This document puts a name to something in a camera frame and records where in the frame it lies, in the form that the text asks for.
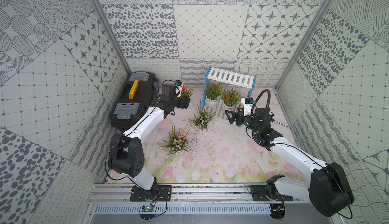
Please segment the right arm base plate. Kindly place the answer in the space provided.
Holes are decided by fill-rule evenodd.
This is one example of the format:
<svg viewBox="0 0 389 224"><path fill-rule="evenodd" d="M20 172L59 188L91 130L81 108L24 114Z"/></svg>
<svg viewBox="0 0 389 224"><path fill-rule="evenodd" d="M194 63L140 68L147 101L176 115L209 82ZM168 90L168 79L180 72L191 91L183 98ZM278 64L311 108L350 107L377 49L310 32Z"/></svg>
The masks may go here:
<svg viewBox="0 0 389 224"><path fill-rule="evenodd" d="M275 187L267 185L249 185L248 193L251 194L253 201L293 201L293 197L281 195Z"/></svg>

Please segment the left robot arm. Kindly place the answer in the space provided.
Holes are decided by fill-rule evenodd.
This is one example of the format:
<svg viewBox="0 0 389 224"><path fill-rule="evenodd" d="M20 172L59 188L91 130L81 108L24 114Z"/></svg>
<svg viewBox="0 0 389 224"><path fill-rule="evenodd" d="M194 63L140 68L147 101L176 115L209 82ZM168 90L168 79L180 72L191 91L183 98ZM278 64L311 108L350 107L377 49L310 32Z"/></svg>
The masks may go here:
<svg viewBox="0 0 389 224"><path fill-rule="evenodd" d="M162 94L150 103L145 114L130 129L111 138L105 168L124 174L145 199L156 197L158 181L144 168L142 141L167 115L174 114L174 108L188 107L185 98L181 96L182 92L183 82L180 80L163 85Z"/></svg>

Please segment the orange flower potted plant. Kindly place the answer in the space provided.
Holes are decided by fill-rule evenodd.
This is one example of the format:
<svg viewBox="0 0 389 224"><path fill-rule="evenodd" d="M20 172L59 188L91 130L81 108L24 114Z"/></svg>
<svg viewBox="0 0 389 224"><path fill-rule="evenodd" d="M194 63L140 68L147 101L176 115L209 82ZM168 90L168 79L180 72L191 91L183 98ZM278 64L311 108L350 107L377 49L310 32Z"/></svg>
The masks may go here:
<svg viewBox="0 0 389 224"><path fill-rule="evenodd" d="M190 87L187 83L183 83L181 98L190 99L193 94L194 94L194 88Z"/></svg>

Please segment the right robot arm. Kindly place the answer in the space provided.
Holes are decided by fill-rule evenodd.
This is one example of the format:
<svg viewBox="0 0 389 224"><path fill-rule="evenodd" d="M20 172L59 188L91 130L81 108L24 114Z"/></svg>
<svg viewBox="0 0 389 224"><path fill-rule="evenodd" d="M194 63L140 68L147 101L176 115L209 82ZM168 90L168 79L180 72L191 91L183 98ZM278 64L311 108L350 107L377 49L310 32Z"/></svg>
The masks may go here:
<svg viewBox="0 0 389 224"><path fill-rule="evenodd" d="M254 113L245 109L237 112L226 110L230 124L243 125L251 130L255 143L284 158L299 170L308 183L288 179L277 174L266 181L265 194L271 201L285 201L287 197L310 203L320 214L331 217L350 208L355 198L344 169L337 163L327 163L290 143L271 127L273 115L268 109L257 108Z"/></svg>

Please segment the red flower plant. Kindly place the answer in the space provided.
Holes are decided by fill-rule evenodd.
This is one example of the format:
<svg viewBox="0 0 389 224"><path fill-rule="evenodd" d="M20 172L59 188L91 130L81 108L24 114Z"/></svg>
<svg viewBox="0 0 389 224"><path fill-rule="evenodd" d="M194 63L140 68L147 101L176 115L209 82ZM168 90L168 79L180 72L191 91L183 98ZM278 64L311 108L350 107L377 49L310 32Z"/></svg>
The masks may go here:
<svg viewBox="0 0 389 224"><path fill-rule="evenodd" d="M206 100L209 102L216 101L223 93L223 86L220 83L211 82L206 87Z"/></svg>
<svg viewBox="0 0 389 224"><path fill-rule="evenodd" d="M227 109L234 108L242 98L242 94L237 89L226 89L222 92L223 106Z"/></svg>

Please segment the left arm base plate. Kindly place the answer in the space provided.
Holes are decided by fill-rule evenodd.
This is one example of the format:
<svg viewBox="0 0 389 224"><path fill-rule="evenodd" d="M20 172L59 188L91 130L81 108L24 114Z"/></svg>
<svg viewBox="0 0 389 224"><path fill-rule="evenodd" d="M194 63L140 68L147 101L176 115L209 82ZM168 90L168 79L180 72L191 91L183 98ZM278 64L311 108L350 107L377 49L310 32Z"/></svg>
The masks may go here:
<svg viewBox="0 0 389 224"><path fill-rule="evenodd" d="M152 201L158 198L158 201L171 200L172 186L171 185L157 185L152 186L150 190L144 190L138 186L134 186L131 190L131 202L145 202Z"/></svg>

